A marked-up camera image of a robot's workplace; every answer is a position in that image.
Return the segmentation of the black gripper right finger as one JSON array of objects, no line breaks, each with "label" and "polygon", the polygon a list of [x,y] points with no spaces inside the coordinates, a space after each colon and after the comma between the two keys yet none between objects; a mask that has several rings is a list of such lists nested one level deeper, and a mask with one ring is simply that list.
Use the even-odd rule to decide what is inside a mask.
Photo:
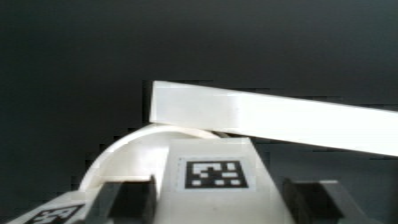
[{"label": "black gripper right finger", "polygon": [[297,224],[382,224],[336,180],[285,180],[283,198]]}]

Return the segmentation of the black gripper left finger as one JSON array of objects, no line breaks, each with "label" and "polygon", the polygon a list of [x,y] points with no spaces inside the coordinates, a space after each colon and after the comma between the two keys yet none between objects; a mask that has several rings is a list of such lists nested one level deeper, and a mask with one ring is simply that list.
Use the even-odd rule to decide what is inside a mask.
[{"label": "black gripper left finger", "polygon": [[157,179],[107,182],[77,224],[153,224],[157,213]]}]

